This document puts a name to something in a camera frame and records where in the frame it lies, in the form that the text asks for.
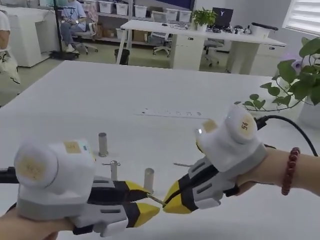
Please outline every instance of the table surface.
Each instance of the table surface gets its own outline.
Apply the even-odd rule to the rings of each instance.
[[[245,43],[254,43],[254,44],[272,44],[278,46],[285,46],[286,44],[277,40],[273,40],[271,38],[261,38],[253,35],[245,35],[245,34],[233,34],[233,33],[214,33],[214,32],[202,32],[197,30],[183,30],[170,27],[170,23],[168,26],[162,26],[162,22],[154,22],[154,21],[143,21],[143,20],[130,20],[121,26],[122,29],[128,30],[140,30],[140,31],[148,31],[148,32],[159,32],[166,34],[177,34],[184,36],[193,36],[193,37],[206,37],[211,39],[218,40],[229,40],[235,42],[245,42]]]
[[[119,180],[143,185],[146,168],[155,170],[155,195],[164,198],[174,181],[202,157],[194,129],[203,120],[136,115],[153,111],[202,112],[218,123],[230,104],[260,93],[269,77],[115,64],[64,61],[0,109],[1,168],[12,166],[22,141],[54,143],[87,139],[98,152],[98,133],[106,132],[109,157],[97,157],[97,175],[110,176],[101,163],[116,160]],[[319,151],[320,133],[306,129]],[[311,151],[290,126],[270,121],[258,132],[264,143],[290,150]],[[0,211],[17,199],[18,186],[2,184]],[[301,240],[319,236],[319,201],[309,192],[293,189],[283,197],[275,186],[258,185],[239,197],[190,215],[160,212],[144,226],[128,229],[111,240]],[[98,234],[60,240],[98,240]]]

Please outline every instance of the gray chair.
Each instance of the gray chair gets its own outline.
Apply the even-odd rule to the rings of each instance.
[[[151,18],[154,22],[157,23],[168,23],[168,17],[165,12],[152,11]],[[160,38],[163,42],[162,46],[156,46],[153,48],[153,55],[156,55],[157,52],[164,50],[166,52],[167,57],[170,57],[171,47],[167,46],[167,44],[169,44],[172,41],[170,38],[170,34],[163,32],[152,32],[151,37]]]
[[[95,35],[97,34],[97,24],[95,22],[90,22],[86,25],[86,31],[84,32],[75,32],[74,36],[77,38],[75,47],[81,47],[85,49],[85,53],[88,55],[88,49],[93,49],[95,52],[98,52],[98,49],[88,43],[84,43],[83,39],[92,39],[95,40]]]
[[[209,67],[213,66],[214,60],[216,61],[216,64],[219,65],[219,59],[215,56],[209,56],[209,49],[210,48],[222,48],[225,45],[224,40],[218,40],[218,39],[213,39],[213,38],[208,38],[207,40],[204,41],[204,50],[205,50],[205,59],[209,61]]]

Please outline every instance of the white device housing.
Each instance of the white device housing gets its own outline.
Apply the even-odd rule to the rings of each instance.
[[[86,140],[48,146],[26,142],[14,167],[20,183],[18,213],[33,220],[78,216],[88,201],[96,159]]]
[[[226,172],[251,156],[261,142],[254,118],[244,108],[233,105],[217,129],[201,132],[197,142],[201,151],[219,172]]]

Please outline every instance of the metal cylinder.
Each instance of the metal cylinder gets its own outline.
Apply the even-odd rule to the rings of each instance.
[[[155,177],[155,170],[153,170],[152,168],[147,168],[144,171],[143,188],[148,190],[151,194],[154,193],[154,177]]]
[[[112,160],[110,162],[110,170],[111,170],[111,180],[118,181],[118,162]]]
[[[105,158],[108,156],[108,147],[107,147],[107,134],[105,132],[99,133],[99,156]]]

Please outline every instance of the trash can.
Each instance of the trash can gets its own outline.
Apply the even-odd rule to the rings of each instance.
[[[119,49],[114,50],[115,60],[117,61]],[[120,65],[128,65],[130,51],[128,49],[122,50],[122,55],[120,59]]]

